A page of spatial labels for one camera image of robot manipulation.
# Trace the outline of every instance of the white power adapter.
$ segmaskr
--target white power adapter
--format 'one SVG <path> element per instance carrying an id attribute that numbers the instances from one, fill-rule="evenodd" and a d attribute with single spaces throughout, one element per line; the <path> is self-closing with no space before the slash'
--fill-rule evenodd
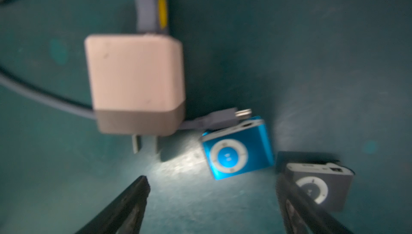
<path id="1" fill-rule="evenodd" d="M 164 35 L 85 40 L 93 109 L 108 134 L 168 136 L 185 118 L 182 44 Z"/>

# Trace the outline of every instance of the ipod shuffle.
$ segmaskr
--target ipod shuffle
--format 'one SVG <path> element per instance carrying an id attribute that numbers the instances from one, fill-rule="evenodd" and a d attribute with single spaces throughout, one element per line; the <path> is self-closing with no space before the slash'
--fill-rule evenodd
<path id="1" fill-rule="evenodd" d="M 288 163 L 285 175 L 327 211 L 342 211 L 354 172 L 328 162 L 321 164 Z"/>
<path id="2" fill-rule="evenodd" d="M 205 132 L 201 142 L 216 180 L 274 165 L 265 121 L 260 117 L 234 127 Z"/>

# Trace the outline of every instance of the green table surface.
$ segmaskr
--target green table surface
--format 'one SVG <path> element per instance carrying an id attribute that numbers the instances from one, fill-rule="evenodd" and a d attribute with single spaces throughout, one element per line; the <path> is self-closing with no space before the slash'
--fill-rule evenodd
<path id="1" fill-rule="evenodd" d="M 332 152 L 353 169 L 355 233 L 412 232 L 412 0 L 170 0 L 185 56 L 187 117 L 237 106 L 277 151 Z M 89 103 L 83 40 L 134 33 L 133 0 L 8 0 L 0 66 Z M 216 181 L 200 133 L 160 141 L 0 87 L 0 232 L 74 233 L 139 175 L 152 187 L 141 233 L 284 233 L 273 168 Z"/>

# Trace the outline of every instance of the cable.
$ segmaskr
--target cable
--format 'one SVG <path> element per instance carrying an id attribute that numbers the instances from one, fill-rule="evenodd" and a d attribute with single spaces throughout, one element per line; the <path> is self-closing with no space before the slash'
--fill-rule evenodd
<path id="1" fill-rule="evenodd" d="M 67 113 L 75 114 L 88 119 L 95 119 L 93 109 L 90 106 L 86 106 L 72 100 L 56 96 L 47 91 L 41 90 L 38 87 L 34 87 L 27 84 L 0 67 L 0 85 L 26 97 L 53 107 L 65 111 Z"/>
<path id="2" fill-rule="evenodd" d="M 90 106 L 77 103 L 75 101 L 51 94 L 38 87 L 32 86 L 14 77 L 0 67 L 0 85 L 14 91 L 23 97 L 36 102 L 62 110 L 77 116 L 88 119 L 96 119 L 93 109 Z M 216 130 L 232 127 L 242 119 L 247 119 L 252 115 L 251 109 L 238 111 L 237 108 L 230 108 L 209 113 L 206 116 L 182 122 L 179 129 L 199 129 Z"/>
<path id="3" fill-rule="evenodd" d="M 250 118 L 251 109 L 238 111 L 237 108 L 230 108 L 209 113 L 206 116 L 182 122 L 179 129 L 199 129 L 217 130 L 235 126 L 242 119 Z"/>

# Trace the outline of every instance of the usb cable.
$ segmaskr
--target usb cable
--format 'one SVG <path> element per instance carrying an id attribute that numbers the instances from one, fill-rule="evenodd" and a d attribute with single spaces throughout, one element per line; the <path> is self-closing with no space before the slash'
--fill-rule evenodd
<path id="1" fill-rule="evenodd" d="M 209 113 L 206 116 L 182 122 L 179 129 L 217 130 L 235 126 L 242 119 L 250 118 L 251 109 L 230 108 Z"/>

